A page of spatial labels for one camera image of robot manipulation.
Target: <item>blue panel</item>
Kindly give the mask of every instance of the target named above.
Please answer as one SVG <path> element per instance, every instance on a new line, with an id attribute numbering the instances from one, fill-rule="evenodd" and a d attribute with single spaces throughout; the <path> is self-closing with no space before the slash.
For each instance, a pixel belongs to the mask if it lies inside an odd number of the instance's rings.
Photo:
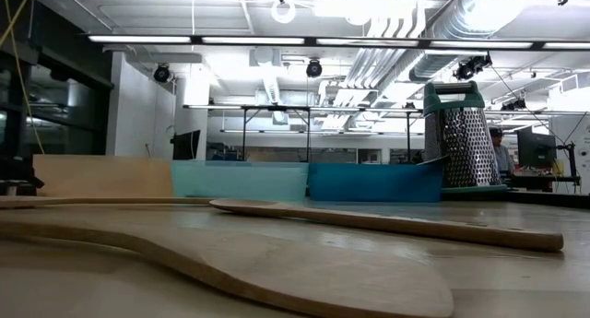
<path id="1" fill-rule="evenodd" d="M 302 202 L 307 169 L 296 162 L 175 160 L 171 174 L 179 197 Z"/>
<path id="2" fill-rule="evenodd" d="M 439 202 L 441 165 L 311 164 L 312 200 L 334 202 Z"/>

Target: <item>man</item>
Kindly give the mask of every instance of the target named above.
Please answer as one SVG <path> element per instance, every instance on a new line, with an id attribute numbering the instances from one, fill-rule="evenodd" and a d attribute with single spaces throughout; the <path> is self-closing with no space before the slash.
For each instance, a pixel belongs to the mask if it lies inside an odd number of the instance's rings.
<path id="1" fill-rule="evenodd" d="M 514 171 L 514 162 L 508 153 L 508 148 L 502 145 L 502 130 L 500 128 L 490 128 L 490 136 L 496 154 L 498 171 L 500 171 L 500 173 L 512 174 Z"/>

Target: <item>wooden spoon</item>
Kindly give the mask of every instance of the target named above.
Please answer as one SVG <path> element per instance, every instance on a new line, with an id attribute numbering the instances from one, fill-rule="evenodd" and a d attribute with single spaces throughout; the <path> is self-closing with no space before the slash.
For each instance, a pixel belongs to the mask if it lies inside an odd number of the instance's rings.
<path id="1" fill-rule="evenodd" d="M 563 248 L 563 236 L 555 232 L 500 229 L 485 224 L 432 221 L 418 218 L 381 217 L 253 200 L 216 199 L 209 204 L 226 211 L 254 216 L 306 218 L 327 224 L 365 230 L 391 231 L 532 251 L 558 252 Z"/>
<path id="2" fill-rule="evenodd" d="M 435 271 L 390 254 L 249 233 L 86 222 L 59 209 L 51 218 L 0 213 L 0 237 L 131 250 L 216 289 L 313 316 L 438 318 L 453 313 L 451 292 Z"/>

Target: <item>table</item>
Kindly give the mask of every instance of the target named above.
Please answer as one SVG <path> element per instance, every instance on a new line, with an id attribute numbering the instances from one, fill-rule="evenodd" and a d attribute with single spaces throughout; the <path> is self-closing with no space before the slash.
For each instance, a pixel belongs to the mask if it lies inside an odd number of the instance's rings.
<path id="1" fill-rule="evenodd" d="M 320 208 L 334 208 L 319 205 Z M 136 219 L 129 207 L 68 206 L 111 222 L 260 233 L 295 241 L 404 256 L 438 270 L 451 288 L 454 317 L 590 316 L 590 213 L 502 202 L 432 205 L 354 205 L 401 217 L 483 222 L 494 226 L 562 231 L 563 253 L 532 253 L 301 220 L 249 218 L 209 207 L 168 207 Z M 1 213 L 55 213 L 53 209 Z M 292 318 L 284 312 L 227 296 L 151 264 L 139 255 L 65 241 L 0 241 L 1 317 Z"/>
<path id="2" fill-rule="evenodd" d="M 580 180 L 580 177 L 553 175 L 514 175 L 511 176 L 509 180 L 510 182 L 508 185 L 514 188 L 542 190 L 546 193 L 552 193 L 552 183 L 575 183 L 576 181 Z"/>

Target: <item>wooden board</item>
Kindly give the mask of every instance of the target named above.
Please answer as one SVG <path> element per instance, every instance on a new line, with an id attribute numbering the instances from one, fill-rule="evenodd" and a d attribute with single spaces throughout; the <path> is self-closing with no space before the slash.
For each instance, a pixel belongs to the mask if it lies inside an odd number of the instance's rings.
<path id="1" fill-rule="evenodd" d="M 210 198 L 196 197 L 36 197 L 36 196 L 0 196 L 0 209 L 33 207 L 33 206 L 55 206 L 73 204 L 187 204 L 203 205 L 209 204 Z"/>
<path id="2" fill-rule="evenodd" d="M 319 317 L 449 317 L 450 290 L 406 258 L 249 233 L 0 213 L 0 237 L 84 241 L 138 253 L 217 289 Z M 137 214 L 147 212 L 134 211 Z"/>
<path id="3" fill-rule="evenodd" d="M 141 157 L 35 155 L 39 196 L 172 197 L 171 164 Z"/>
<path id="4" fill-rule="evenodd" d="M 556 232 L 501 229 L 479 223 L 381 217 L 370 214 L 312 209 L 289 206 L 281 203 L 251 200 L 216 199 L 209 204 L 226 211 L 255 216 L 272 218 L 306 218 L 332 225 L 354 227 L 365 230 L 392 231 L 532 251 L 557 252 L 563 248 L 563 236 Z"/>

